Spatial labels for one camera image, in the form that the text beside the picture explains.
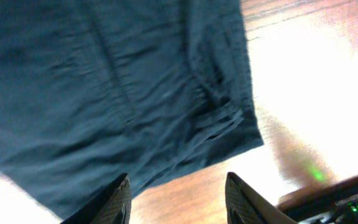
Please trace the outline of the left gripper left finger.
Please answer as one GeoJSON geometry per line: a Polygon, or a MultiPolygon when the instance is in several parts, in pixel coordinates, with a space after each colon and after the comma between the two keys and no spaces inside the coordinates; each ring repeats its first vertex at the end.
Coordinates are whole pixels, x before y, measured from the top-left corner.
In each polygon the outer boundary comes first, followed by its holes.
{"type": "Polygon", "coordinates": [[[131,202],[129,177],[121,174],[62,224],[129,224],[131,202]]]}

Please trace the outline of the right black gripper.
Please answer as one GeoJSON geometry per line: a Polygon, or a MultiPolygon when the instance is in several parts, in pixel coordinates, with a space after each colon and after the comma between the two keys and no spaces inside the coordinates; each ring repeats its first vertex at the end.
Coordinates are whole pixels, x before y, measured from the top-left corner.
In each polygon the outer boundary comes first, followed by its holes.
{"type": "Polygon", "coordinates": [[[292,198],[277,208],[297,223],[358,224],[358,176],[292,198]]]}

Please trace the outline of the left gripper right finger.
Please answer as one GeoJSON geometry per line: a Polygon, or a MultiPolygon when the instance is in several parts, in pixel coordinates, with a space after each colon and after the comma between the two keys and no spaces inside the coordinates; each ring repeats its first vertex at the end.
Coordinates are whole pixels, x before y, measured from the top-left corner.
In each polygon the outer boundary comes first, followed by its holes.
{"type": "Polygon", "coordinates": [[[297,224],[234,172],[227,173],[225,201],[228,224],[297,224]]]}

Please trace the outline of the navy blue shorts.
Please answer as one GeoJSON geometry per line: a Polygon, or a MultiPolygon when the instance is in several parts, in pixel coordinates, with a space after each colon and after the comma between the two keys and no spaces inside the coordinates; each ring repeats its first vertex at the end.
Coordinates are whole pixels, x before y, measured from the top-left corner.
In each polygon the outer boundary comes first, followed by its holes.
{"type": "Polygon", "coordinates": [[[60,218],[262,144],[238,0],[0,0],[0,171],[60,218]]]}

